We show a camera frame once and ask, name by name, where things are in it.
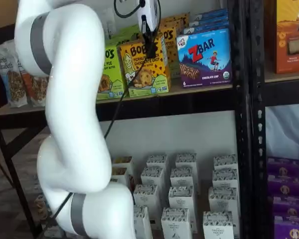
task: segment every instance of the wall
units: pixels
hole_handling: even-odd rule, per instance
[[[0,27],[15,23],[17,0],[0,0]]]

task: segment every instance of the snack bag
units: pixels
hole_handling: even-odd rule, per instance
[[[33,106],[45,106],[45,96],[49,78],[34,77],[25,71],[15,51],[14,40],[5,42],[3,46],[18,63],[18,67],[26,87],[27,95],[30,98]]]
[[[0,75],[10,106],[27,105],[25,87],[17,61],[3,45],[0,45]]]

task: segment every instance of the green snack box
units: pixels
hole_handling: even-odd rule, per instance
[[[97,100],[120,98],[127,87],[117,46],[117,41],[106,43],[104,70]]]

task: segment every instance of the purple box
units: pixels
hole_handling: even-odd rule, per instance
[[[299,197],[274,196],[273,212],[299,216]]]
[[[299,196],[299,178],[268,175],[268,193]]]
[[[299,217],[276,215],[274,224],[275,239],[299,239]]]
[[[267,173],[299,177],[299,159],[268,157]]]

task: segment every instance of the black cord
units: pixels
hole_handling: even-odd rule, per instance
[[[156,28],[156,31],[155,33],[153,34],[153,39],[152,39],[152,42],[151,42],[151,45],[149,46],[149,52],[152,50],[152,48],[154,47],[155,45],[155,38],[157,37],[157,34],[158,34],[158,30],[159,30],[159,26],[160,26],[160,19],[161,19],[161,9],[160,9],[160,2],[159,0],[157,0],[157,3],[158,3],[158,9],[159,9],[159,19],[158,19],[158,25],[157,25],[157,28]],[[115,13],[121,17],[121,18],[126,18],[128,17],[128,15],[132,15],[133,13],[135,13],[139,8],[140,8],[141,5],[138,5],[131,13],[127,14],[127,15],[121,15],[117,12],[117,9],[116,9],[116,0],[114,0],[114,9],[115,9]],[[118,102],[118,105],[116,106],[116,109],[115,109],[115,113],[113,115],[113,118],[112,118],[112,121],[108,127],[108,130],[106,131],[105,135],[104,135],[104,138],[106,139],[107,136],[109,135],[110,131],[111,131],[111,128],[114,124],[114,121],[116,120],[118,114],[119,114],[119,111],[120,111],[120,108],[121,108],[121,103],[122,103],[122,100],[125,96],[125,94],[128,92],[129,90],[129,87],[133,84],[133,81],[136,79],[136,77],[138,76],[139,72],[141,71],[141,69],[143,68],[145,62],[146,62],[146,56],[145,56],[145,59],[141,65],[141,67],[139,68],[139,70],[136,72],[135,76],[133,77],[133,79],[129,82],[128,86],[126,87],[125,91],[123,92],[121,98],[120,98],[120,101]],[[40,233],[40,235],[37,237],[37,239],[42,239],[45,231],[50,227],[52,226],[52,224],[54,223],[54,221],[56,220],[56,217],[59,215],[60,211],[62,210],[62,208],[65,206],[65,204],[69,201],[69,199],[71,198],[73,193],[69,193],[68,196],[64,199],[64,201],[62,202],[62,204],[60,205],[60,207],[58,208],[58,210],[55,212],[55,214],[52,216],[52,218],[50,218],[48,220],[48,223],[46,224],[46,227],[42,230],[42,232]]]
[[[116,0],[114,0],[114,11],[116,13],[117,16],[119,16],[120,18],[128,18],[130,16],[132,16],[139,8],[141,7],[141,5],[139,4],[137,7],[135,7],[135,9],[133,11],[131,11],[129,14],[126,15],[122,15],[119,13],[117,7],[116,7]]]

